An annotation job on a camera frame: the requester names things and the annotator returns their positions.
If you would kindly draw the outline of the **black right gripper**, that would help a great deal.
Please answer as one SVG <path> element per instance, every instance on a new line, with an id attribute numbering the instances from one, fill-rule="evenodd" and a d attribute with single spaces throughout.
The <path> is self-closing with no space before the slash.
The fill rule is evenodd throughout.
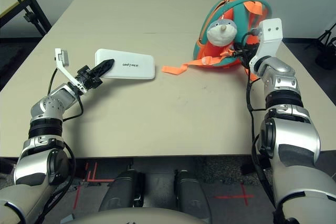
<path id="1" fill-rule="evenodd" d="M 251 58 L 253 58 L 257 52 L 259 43 L 248 44 L 244 46 L 241 43 L 234 43 L 234 57 L 239 59 L 243 63 L 249 63 Z"/>

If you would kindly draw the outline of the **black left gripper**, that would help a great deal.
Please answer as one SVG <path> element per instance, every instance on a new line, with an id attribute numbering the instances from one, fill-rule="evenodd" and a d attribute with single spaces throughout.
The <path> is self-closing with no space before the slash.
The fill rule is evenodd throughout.
<path id="1" fill-rule="evenodd" d="M 87 90 L 95 89 L 102 84 L 102 77 L 106 74 L 114 65 L 114 59 L 107 59 L 99 63 L 93 69 L 90 69 L 87 65 L 83 66 L 77 71 L 75 79 L 79 81 Z"/>

